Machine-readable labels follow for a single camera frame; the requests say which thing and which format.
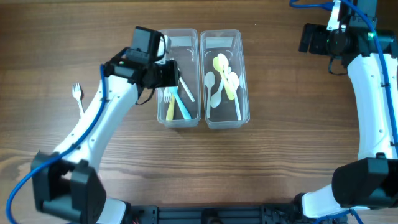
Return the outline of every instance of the plastic bin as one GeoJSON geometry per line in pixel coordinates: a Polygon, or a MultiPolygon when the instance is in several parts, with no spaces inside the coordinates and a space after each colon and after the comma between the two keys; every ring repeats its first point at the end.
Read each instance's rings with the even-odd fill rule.
{"type": "Polygon", "coordinates": [[[200,41],[206,122],[211,129],[239,128],[242,124],[250,120],[241,33],[238,30],[208,30],[201,33],[200,41]],[[220,83],[222,82],[220,73],[217,72],[213,66],[213,59],[220,53],[227,57],[232,72],[235,72],[239,77],[240,82],[236,90],[236,95],[238,97],[241,120],[238,120],[235,101],[228,99],[225,87],[221,91],[221,103],[216,108],[211,107],[210,116],[207,115],[208,90],[205,86],[205,75],[209,71],[215,74],[216,81],[211,88],[212,97],[218,91],[220,83]]]}
{"type": "Polygon", "coordinates": [[[181,78],[192,94],[194,102],[182,85],[178,86],[178,95],[188,110],[191,119],[184,119],[182,112],[175,100],[173,120],[166,120],[169,103],[163,101],[165,88],[158,88],[157,120],[168,128],[187,128],[198,125],[201,119],[201,93],[200,93],[200,66],[198,33],[195,29],[166,29],[160,30],[171,40],[171,45],[166,53],[166,60],[176,60],[181,71],[181,78]]]}

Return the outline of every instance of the fork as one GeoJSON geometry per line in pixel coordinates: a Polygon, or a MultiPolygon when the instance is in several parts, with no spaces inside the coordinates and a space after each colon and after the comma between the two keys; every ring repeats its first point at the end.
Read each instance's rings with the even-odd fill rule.
{"type": "Polygon", "coordinates": [[[81,103],[81,99],[83,99],[83,90],[81,89],[79,83],[75,83],[72,85],[72,96],[74,97],[74,99],[77,100],[77,103],[79,104],[80,118],[82,118],[85,111],[83,109],[83,104],[81,103]]]}
{"type": "Polygon", "coordinates": [[[170,92],[169,88],[168,87],[164,88],[164,91],[163,91],[163,102],[164,103],[170,103],[171,97],[172,97],[172,93],[170,92]]]}

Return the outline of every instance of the yellow spoon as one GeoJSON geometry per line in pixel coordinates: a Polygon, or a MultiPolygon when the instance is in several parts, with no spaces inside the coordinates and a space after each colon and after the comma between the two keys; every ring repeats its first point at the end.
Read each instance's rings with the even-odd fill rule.
{"type": "Polygon", "coordinates": [[[230,85],[229,85],[229,83],[228,83],[228,80],[226,79],[226,77],[225,77],[225,75],[224,75],[224,68],[223,68],[223,65],[220,63],[220,61],[218,60],[218,57],[215,57],[215,58],[213,59],[213,66],[214,66],[214,69],[215,69],[217,72],[220,73],[221,78],[222,78],[223,81],[224,81],[224,88],[225,88],[225,92],[226,92],[226,94],[227,94],[227,96],[228,96],[228,99],[234,100],[234,93],[233,93],[233,91],[231,90],[231,87],[230,87],[230,85]]]}

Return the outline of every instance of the wood surface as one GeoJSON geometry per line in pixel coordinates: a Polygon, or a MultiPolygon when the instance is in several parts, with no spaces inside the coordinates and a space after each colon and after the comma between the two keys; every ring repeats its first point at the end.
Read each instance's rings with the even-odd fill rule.
{"type": "MultiPolygon", "coordinates": [[[[379,1],[378,27],[397,33],[397,6],[379,1]]],[[[155,100],[134,107],[101,163],[109,196],[133,205],[247,205],[288,202],[329,184],[337,167],[357,160],[354,91],[348,77],[328,74],[327,57],[298,52],[303,25],[329,16],[287,0],[1,5],[1,211],[37,151],[52,152],[78,122],[72,83],[81,83],[86,108],[100,63],[129,45],[137,25],[239,30],[251,120],[231,130],[210,130],[204,118],[195,128],[167,129],[155,100]]],[[[31,182],[13,211],[21,223],[65,223],[35,211],[31,182]]],[[[397,210],[361,215],[398,223],[397,210]]]]}

